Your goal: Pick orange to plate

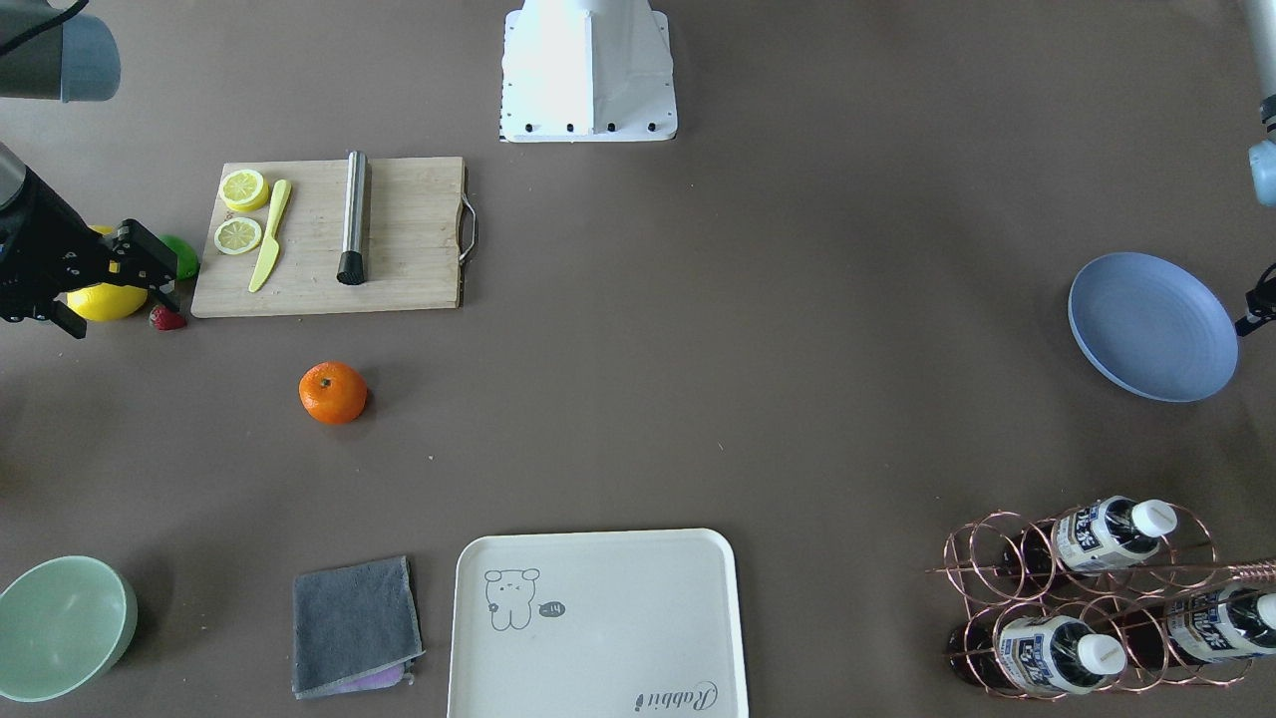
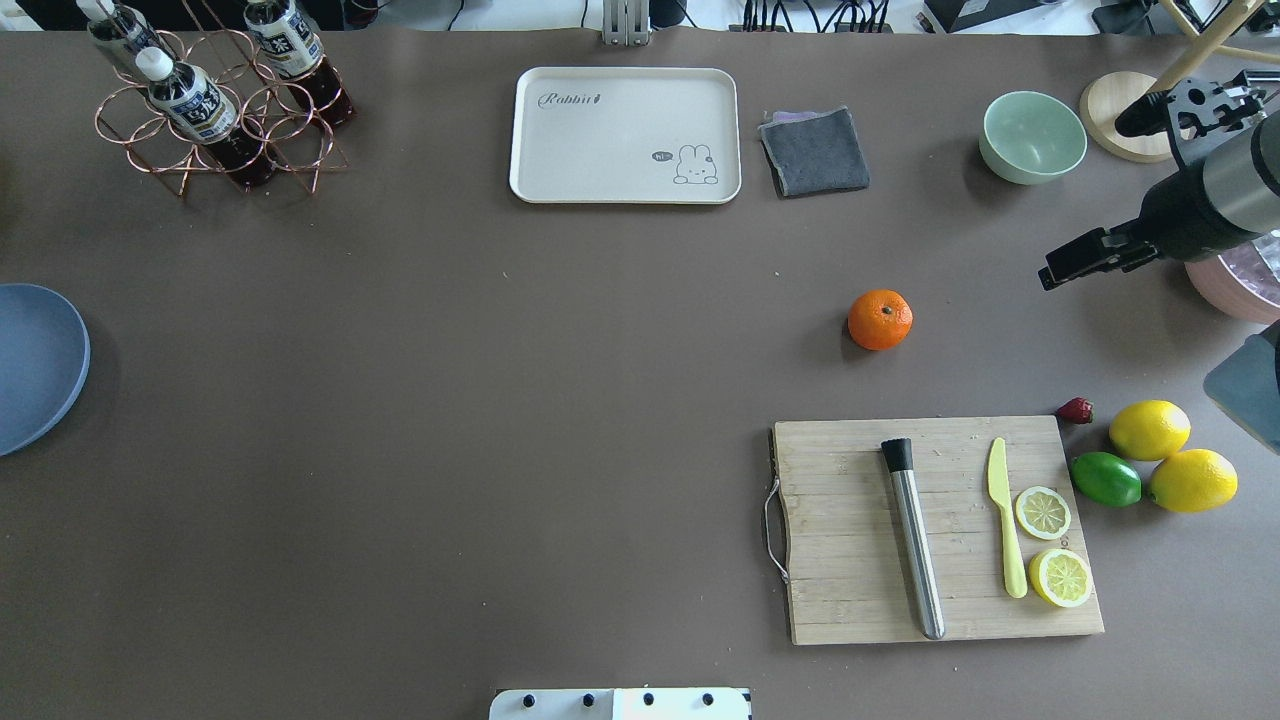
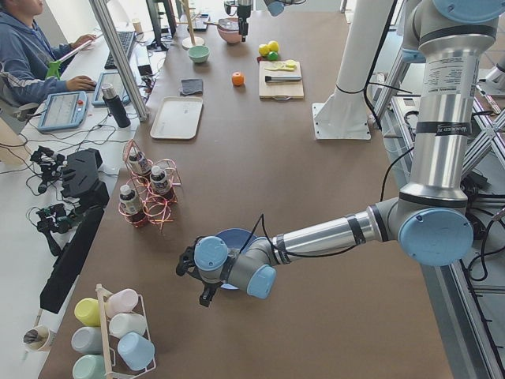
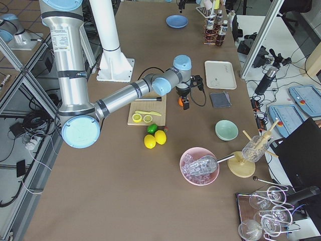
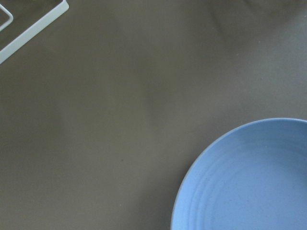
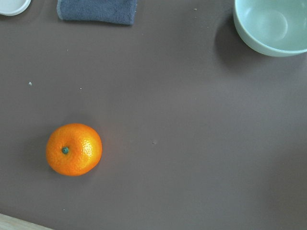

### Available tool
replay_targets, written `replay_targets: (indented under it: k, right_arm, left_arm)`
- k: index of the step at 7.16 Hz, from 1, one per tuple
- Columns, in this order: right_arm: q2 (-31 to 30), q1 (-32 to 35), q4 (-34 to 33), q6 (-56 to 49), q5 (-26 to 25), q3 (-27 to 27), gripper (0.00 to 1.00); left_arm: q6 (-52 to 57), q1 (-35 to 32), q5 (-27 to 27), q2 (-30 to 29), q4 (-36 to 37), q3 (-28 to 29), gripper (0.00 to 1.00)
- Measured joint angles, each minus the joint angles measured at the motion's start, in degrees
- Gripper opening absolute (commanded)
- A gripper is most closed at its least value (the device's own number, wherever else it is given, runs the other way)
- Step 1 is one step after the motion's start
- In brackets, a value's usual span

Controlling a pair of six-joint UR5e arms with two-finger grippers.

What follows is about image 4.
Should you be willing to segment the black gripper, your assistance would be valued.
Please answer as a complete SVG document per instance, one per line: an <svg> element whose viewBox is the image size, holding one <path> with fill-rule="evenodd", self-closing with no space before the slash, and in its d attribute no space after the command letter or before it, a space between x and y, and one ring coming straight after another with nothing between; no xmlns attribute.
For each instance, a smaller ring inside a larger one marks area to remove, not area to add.
<svg viewBox="0 0 321 241"><path fill-rule="evenodd" d="M176 86L176 92L182 99L183 110L190 108L190 102L188 100L188 94L190 93L190 86L188 83L182 82Z"/></svg>
<svg viewBox="0 0 321 241"><path fill-rule="evenodd" d="M183 10L185 9L185 4L186 4L185 0L179 0L177 2L178 8L179 8L179 13L183 12Z"/></svg>

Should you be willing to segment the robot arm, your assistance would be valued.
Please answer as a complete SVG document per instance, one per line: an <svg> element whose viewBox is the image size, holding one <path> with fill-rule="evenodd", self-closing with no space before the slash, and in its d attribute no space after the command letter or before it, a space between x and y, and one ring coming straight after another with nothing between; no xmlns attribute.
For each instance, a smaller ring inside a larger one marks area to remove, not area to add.
<svg viewBox="0 0 321 241"><path fill-rule="evenodd" d="M152 91L166 95L190 80L192 68L190 57L179 55L163 74L131 82L134 60L121 51L111 1L91 1L90 5L103 51L97 79L126 83L95 103L88 97L80 35L84 24L81 1L40 1L42 22L50 29L62 97L58 111L61 135L69 146L78 149L98 140L101 119Z"/></svg>

